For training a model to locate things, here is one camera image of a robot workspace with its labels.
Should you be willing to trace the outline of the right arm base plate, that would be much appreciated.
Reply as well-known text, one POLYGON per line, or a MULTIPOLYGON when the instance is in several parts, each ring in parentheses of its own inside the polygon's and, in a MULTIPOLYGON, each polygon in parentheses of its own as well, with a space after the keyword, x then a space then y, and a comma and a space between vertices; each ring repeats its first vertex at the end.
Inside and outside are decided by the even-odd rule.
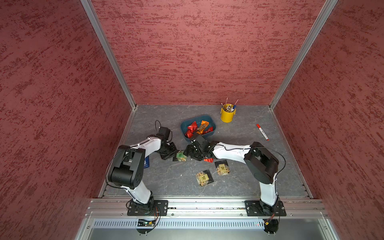
POLYGON ((270 206, 260 200, 245 201, 245 209, 248 217, 286 217, 287 213, 283 202, 277 199, 273 206, 270 206))

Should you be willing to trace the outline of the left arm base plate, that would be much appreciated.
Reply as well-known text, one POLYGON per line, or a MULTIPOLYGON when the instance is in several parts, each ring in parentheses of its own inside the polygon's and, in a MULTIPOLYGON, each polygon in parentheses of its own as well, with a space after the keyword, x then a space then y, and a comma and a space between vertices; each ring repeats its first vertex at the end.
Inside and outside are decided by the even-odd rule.
POLYGON ((127 204, 127 216, 152 216, 158 214, 166 216, 168 212, 169 201, 167 200, 150 200, 147 205, 135 203, 130 200, 127 204))

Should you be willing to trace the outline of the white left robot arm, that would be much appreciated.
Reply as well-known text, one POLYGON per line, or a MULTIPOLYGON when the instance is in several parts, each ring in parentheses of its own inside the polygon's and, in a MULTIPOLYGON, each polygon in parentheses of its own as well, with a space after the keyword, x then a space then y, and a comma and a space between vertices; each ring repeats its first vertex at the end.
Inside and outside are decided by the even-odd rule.
POLYGON ((142 181, 144 175, 145 159, 152 153, 160 155, 162 160, 176 156, 176 145, 169 140, 172 131, 160 127, 155 135, 131 146, 121 145, 111 160, 106 172, 107 185, 125 190, 137 207, 150 211, 154 208, 152 192, 142 181))

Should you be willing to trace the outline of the orange foil tea bag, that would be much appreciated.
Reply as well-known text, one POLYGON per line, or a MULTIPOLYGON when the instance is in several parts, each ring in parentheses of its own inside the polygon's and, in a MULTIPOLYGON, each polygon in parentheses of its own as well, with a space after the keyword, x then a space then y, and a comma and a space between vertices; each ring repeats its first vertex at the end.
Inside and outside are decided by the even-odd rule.
POLYGON ((209 122, 207 121, 202 121, 201 125, 197 128, 197 133, 200 135, 203 135, 205 132, 205 129, 209 126, 209 122))

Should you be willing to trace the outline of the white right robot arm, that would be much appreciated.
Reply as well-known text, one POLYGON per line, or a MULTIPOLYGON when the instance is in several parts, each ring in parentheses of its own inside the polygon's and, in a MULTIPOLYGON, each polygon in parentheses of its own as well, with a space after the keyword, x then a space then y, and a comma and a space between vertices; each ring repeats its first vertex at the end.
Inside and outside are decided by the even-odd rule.
POLYGON ((279 160, 259 142, 251 145, 230 145, 218 141, 207 141, 197 135, 190 138, 191 143, 184 154, 194 160, 205 159, 231 160, 247 165, 259 181, 261 206, 273 207, 278 201, 276 178, 279 172, 279 160))

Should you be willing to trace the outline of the clear tea bag green label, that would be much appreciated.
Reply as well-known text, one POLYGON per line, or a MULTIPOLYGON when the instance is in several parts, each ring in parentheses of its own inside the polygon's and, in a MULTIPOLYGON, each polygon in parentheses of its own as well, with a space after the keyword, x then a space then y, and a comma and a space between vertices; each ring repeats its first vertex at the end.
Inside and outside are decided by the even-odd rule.
POLYGON ((188 157, 184 155, 184 151, 178 151, 173 157, 173 162, 186 162, 188 157))

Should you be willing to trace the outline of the red foil tea bag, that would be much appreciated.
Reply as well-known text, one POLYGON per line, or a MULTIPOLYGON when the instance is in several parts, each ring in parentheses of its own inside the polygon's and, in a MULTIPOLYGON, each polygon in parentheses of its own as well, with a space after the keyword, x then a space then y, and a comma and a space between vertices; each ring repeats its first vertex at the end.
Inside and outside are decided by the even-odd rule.
POLYGON ((190 132, 195 132, 197 130, 198 126, 197 126, 197 123, 196 121, 194 121, 193 123, 191 123, 189 126, 188 126, 188 130, 190 132))
POLYGON ((212 162, 214 161, 214 159, 213 159, 213 158, 209 158, 209 159, 208 159, 208 158, 205 158, 204 161, 205 161, 205 162, 208 162, 208 163, 212 163, 212 162))
POLYGON ((213 127, 208 128, 206 131, 204 131, 204 134, 210 133, 214 130, 213 127))
POLYGON ((191 131, 190 129, 188 129, 187 132, 185 133, 185 137, 188 139, 190 139, 193 135, 194 135, 194 132, 191 131))

